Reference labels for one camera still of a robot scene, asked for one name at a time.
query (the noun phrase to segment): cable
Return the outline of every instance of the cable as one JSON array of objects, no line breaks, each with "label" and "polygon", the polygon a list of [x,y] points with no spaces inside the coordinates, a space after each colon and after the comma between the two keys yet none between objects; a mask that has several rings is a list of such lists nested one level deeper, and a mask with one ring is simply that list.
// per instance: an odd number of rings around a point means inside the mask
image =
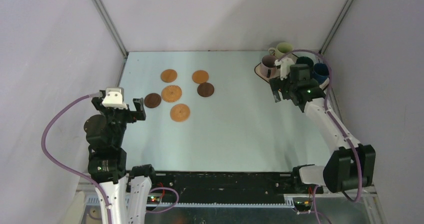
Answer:
[{"label": "cable", "polygon": [[172,189],[172,188],[169,188],[169,187],[156,187],[156,188],[153,188],[153,189],[150,190],[149,194],[152,193],[152,192],[154,192],[154,191],[157,191],[157,190],[168,190],[168,191],[171,191],[171,192],[175,193],[176,201],[172,205],[170,205],[168,208],[166,208],[166,209],[163,209],[163,210],[160,210],[160,211],[146,210],[146,213],[156,213],[156,214],[157,213],[164,213],[164,212],[169,211],[172,208],[174,208],[175,205],[177,205],[178,204],[178,201],[180,200],[180,195],[178,195],[178,192],[176,190]]},{"label": "cable", "polygon": [[[161,186],[162,188],[164,187],[164,185],[162,184],[162,182],[159,182],[159,186]],[[162,201],[162,198],[165,196],[165,189],[162,190],[162,195],[160,195],[160,200]]]},{"label": "cable", "polygon": [[88,98],[92,98],[92,97],[98,97],[99,95],[101,95],[101,92],[98,93],[94,93],[91,95],[85,95],[82,96],[76,100],[74,100],[73,102],[71,102],[69,105],[67,105],[65,108],[63,108],[61,111],[59,111],[58,114],[56,114],[53,119],[51,119],[51,121],[47,124],[47,126],[44,129],[44,132],[42,133],[41,136],[41,149],[42,152],[44,153],[44,155],[50,159],[50,161],[52,161],[54,164],[58,165],[59,167],[65,169],[66,171],[73,173],[77,176],[80,176],[82,178],[84,178],[85,180],[91,182],[101,193],[103,200],[104,200],[104,204],[106,206],[106,211],[107,211],[107,220],[109,222],[109,224],[112,224],[112,213],[111,210],[109,208],[107,208],[110,205],[110,202],[107,198],[107,195],[105,193],[105,190],[103,190],[103,188],[100,186],[100,184],[98,184],[95,180],[93,180],[91,177],[77,171],[74,170],[64,164],[62,164],[61,162],[59,162],[58,160],[56,160],[50,153],[49,151],[47,151],[46,148],[46,137],[47,137],[47,133],[49,132],[50,128],[53,126],[53,124],[67,111],[69,110],[72,106],[74,106],[75,104],[79,103],[80,101],[84,100],[84,99],[88,99]]},{"label": "cable", "polygon": [[327,65],[328,68],[328,87],[327,87],[327,94],[325,95],[324,98],[324,109],[325,109],[325,113],[327,113],[327,115],[329,116],[329,118],[334,122],[334,124],[337,126],[338,130],[341,132],[342,136],[346,139],[347,144],[349,144],[350,149],[352,149],[353,152],[353,156],[355,158],[355,162],[356,162],[356,170],[358,173],[358,188],[357,188],[357,193],[356,193],[356,197],[354,199],[352,199],[351,197],[349,197],[346,192],[342,191],[342,193],[344,194],[344,196],[351,202],[358,202],[361,199],[361,193],[362,193],[362,170],[361,170],[361,163],[359,160],[359,156],[358,156],[358,152],[354,146],[354,144],[352,143],[352,141],[350,140],[350,138],[348,137],[348,134],[345,132],[345,130],[343,130],[342,126],[340,125],[340,123],[336,120],[336,118],[333,116],[333,114],[331,112],[329,112],[329,107],[328,107],[328,99],[331,93],[331,89],[332,89],[332,83],[333,83],[333,77],[332,77],[332,69],[329,65],[329,62],[326,60],[326,58],[315,52],[312,50],[306,50],[306,49],[297,49],[297,50],[292,50],[289,51],[287,53],[285,53],[284,55],[282,55],[278,61],[281,61],[283,58],[287,57],[288,55],[295,53],[295,52],[305,52],[305,53],[311,53],[314,54],[316,57],[318,57],[319,59],[322,59],[322,61],[324,62],[325,65]]},{"label": "cable", "polygon": [[315,188],[313,189],[313,193],[312,193],[312,202],[315,204],[313,205],[313,211],[315,212],[315,217],[318,220],[318,223],[321,224],[320,218],[318,217],[318,211],[317,211],[317,203],[315,201],[315,194],[317,193],[317,189],[318,189],[319,185],[316,185]]},{"label": "cable", "polygon": [[[311,213],[315,213],[315,211],[298,211],[297,209],[296,209],[296,207],[295,208],[293,208],[293,209],[291,209],[291,210],[293,210],[295,213],[297,213],[298,215],[299,214],[311,214]],[[324,215],[323,213],[321,213],[321,212],[317,212],[318,213],[318,215],[320,215],[321,217],[323,217],[325,220],[327,220],[327,222],[329,223],[329,224],[333,224],[332,222],[331,222],[331,220],[330,220],[330,218],[328,217],[328,216],[326,216],[326,215]]]}]

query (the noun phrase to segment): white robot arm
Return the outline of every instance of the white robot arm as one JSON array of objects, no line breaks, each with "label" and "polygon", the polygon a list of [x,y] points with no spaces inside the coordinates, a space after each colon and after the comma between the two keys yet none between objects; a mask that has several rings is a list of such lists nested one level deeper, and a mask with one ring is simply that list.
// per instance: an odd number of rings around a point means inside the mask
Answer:
[{"label": "white robot arm", "polygon": [[318,127],[331,153],[326,166],[295,167],[301,182],[327,186],[333,193],[357,188],[360,177],[362,187],[370,186],[376,152],[371,145],[362,145],[343,125],[331,105],[325,105],[326,94],[312,79],[312,67],[295,64],[290,58],[277,60],[275,66],[280,69],[280,76],[269,80],[275,102],[281,101],[281,93],[284,100],[291,100],[298,106]]}]

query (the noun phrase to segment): light brown coaster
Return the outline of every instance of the light brown coaster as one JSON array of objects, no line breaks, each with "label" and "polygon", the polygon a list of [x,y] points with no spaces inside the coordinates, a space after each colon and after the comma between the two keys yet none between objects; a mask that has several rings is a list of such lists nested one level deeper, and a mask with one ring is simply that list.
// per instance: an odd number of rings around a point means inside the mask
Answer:
[{"label": "light brown coaster", "polygon": [[177,104],[173,106],[170,114],[173,121],[184,122],[190,116],[190,108],[186,104]]},{"label": "light brown coaster", "polygon": [[155,108],[161,104],[162,97],[157,93],[150,93],[144,98],[144,105],[147,108]]},{"label": "light brown coaster", "polygon": [[212,96],[214,92],[215,87],[209,82],[204,82],[197,87],[197,93],[204,98]]},{"label": "light brown coaster", "polygon": [[209,80],[209,74],[204,70],[197,70],[193,73],[192,79],[193,82],[202,84]]},{"label": "light brown coaster", "polygon": [[162,90],[162,99],[167,103],[173,103],[181,98],[183,91],[177,85],[169,85]]},{"label": "light brown coaster", "polygon": [[173,69],[164,70],[160,74],[160,79],[166,83],[171,83],[177,79],[177,72]]}]

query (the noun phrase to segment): dark teal mug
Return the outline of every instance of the dark teal mug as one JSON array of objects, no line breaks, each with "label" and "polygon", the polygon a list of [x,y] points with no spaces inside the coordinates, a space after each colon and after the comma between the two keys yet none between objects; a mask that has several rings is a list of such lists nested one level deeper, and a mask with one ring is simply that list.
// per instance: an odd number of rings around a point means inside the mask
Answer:
[{"label": "dark teal mug", "polygon": [[324,63],[313,65],[312,77],[321,85],[329,78],[329,69]]}]

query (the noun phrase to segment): white wall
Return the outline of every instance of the white wall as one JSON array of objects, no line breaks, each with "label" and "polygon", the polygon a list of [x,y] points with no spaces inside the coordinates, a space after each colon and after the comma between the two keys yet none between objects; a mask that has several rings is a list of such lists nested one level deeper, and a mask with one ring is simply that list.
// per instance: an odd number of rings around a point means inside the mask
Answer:
[{"label": "white wall", "polygon": [[389,223],[424,220],[424,0],[356,0],[330,45],[344,121],[376,150]]},{"label": "white wall", "polygon": [[129,51],[319,49],[346,0],[102,0]]},{"label": "white wall", "polygon": [[[91,0],[0,0],[1,223],[58,223],[79,177],[43,155],[42,132],[74,99],[115,85],[122,61]],[[58,160],[86,169],[95,113],[87,100],[53,126]]]}]

